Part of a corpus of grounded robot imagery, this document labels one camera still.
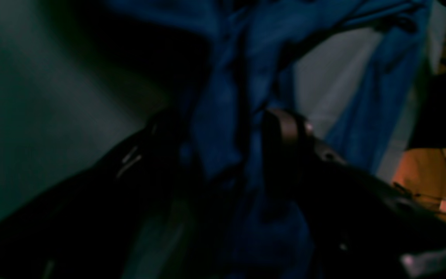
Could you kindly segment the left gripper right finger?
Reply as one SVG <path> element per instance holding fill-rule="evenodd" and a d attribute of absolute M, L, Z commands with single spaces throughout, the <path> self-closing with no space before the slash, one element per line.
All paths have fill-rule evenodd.
<path fill-rule="evenodd" d="M 446 279 L 446 223 L 349 166 L 306 118 L 266 110 L 262 154 L 267 193 L 297 203 L 327 279 Z"/>

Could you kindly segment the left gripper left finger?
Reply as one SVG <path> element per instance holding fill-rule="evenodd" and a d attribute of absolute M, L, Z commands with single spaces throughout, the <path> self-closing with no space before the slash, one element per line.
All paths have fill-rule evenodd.
<path fill-rule="evenodd" d="M 192 214 L 176 198 L 186 123 L 161 112 L 0 221 L 0 279 L 186 279 Z"/>

